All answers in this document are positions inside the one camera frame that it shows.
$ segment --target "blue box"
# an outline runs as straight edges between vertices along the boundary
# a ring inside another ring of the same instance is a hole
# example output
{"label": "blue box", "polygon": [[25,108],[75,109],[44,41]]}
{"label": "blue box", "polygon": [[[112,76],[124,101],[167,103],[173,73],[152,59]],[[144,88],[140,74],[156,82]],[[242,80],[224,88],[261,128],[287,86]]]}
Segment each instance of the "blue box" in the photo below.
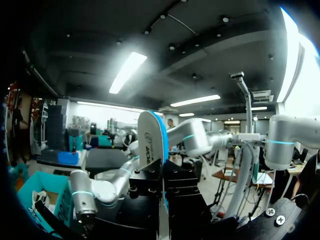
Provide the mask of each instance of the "blue box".
{"label": "blue box", "polygon": [[33,219],[40,229],[50,233],[53,231],[52,227],[44,220],[40,213],[32,208],[32,192],[36,191],[38,193],[43,189],[47,192],[58,194],[53,214],[69,227],[73,217],[74,202],[69,189],[68,177],[36,171],[17,193],[20,203],[30,218]]}
{"label": "blue box", "polygon": [[61,151],[58,153],[58,163],[65,165],[77,165],[79,161],[79,154],[69,151]]}
{"label": "blue box", "polygon": [[108,147],[108,146],[111,146],[111,140],[108,139],[107,135],[99,135],[98,136],[98,144],[101,147]]}

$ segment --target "wall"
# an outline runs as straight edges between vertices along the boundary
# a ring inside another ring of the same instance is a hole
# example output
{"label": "wall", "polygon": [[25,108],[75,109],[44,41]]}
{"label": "wall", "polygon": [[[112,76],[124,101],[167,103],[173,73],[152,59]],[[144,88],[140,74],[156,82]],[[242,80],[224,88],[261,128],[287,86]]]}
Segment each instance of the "wall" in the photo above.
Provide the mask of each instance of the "wall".
{"label": "wall", "polygon": [[137,123],[139,115],[139,112],[134,111],[70,102],[67,125],[72,124],[73,116],[80,116],[89,118],[91,123],[96,123],[97,128],[106,129],[107,121],[111,118],[124,123]]}

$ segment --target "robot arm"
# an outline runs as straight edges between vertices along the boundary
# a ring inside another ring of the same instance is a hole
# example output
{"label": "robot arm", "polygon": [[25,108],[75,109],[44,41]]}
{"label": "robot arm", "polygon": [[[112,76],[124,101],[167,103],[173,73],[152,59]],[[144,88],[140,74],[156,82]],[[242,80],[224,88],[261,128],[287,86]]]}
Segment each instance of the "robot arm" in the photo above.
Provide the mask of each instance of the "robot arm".
{"label": "robot arm", "polygon": [[274,170],[286,170],[292,160],[295,142],[311,149],[320,149],[320,117],[272,116],[265,164]]}

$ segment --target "metal tube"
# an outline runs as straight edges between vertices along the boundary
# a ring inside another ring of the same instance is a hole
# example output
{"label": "metal tube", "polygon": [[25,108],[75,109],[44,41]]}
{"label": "metal tube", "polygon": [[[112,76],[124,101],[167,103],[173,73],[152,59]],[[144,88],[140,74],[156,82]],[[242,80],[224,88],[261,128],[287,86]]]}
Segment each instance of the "metal tube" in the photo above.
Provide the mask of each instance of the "metal tube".
{"label": "metal tube", "polygon": [[235,215],[236,210],[239,207],[240,201],[244,196],[247,179],[250,172],[251,162],[252,162],[252,154],[250,151],[250,146],[244,145],[238,181],[235,185],[232,199],[230,201],[228,209],[226,210],[224,219],[233,217]]}

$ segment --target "person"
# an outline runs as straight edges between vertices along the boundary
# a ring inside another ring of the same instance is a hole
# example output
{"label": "person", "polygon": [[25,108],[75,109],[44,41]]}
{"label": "person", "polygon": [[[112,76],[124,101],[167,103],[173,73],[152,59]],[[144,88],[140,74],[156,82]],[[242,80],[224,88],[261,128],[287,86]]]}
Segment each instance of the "person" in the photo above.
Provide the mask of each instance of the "person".
{"label": "person", "polygon": [[167,123],[168,123],[168,126],[169,126],[168,130],[169,129],[173,129],[174,127],[176,127],[175,124],[174,124],[174,121],[171,118],[169,118],[167,120]]}
{"label": "person", "polygon": [[13,139],[13,161],[11,162],[11,165],[15,167],[17,165],[17,154],[19,153],[23,162],[26,163],[27,159],[24,156],[23,150],[22,150],[22,135],[20,131],[20,122],[28,125],[28,123],[24,120],[24,118],[21,115],[21,108],[22,108],[22,97],[19,97],[17,100],[16,108],[13,110],[12,115],[12,122],[13,122],[13,133],[14,133],[14,139]]}
{"label": "person", "polygon": [[[319,189],[320,175],[316,174],[316,164],[320,160],[320,150],[314,156],[312,156],[306,163],[304,169],[298,176],[298,181],[295,183],[293,188],[292,197],[297,194],[305,194],[308,196],[309,201],[311,201],[314,194],[317,193]],[[300,208],[303,208],[308,202],[307,198],[300,196],[299,198],[293,199],[293,202]]]}

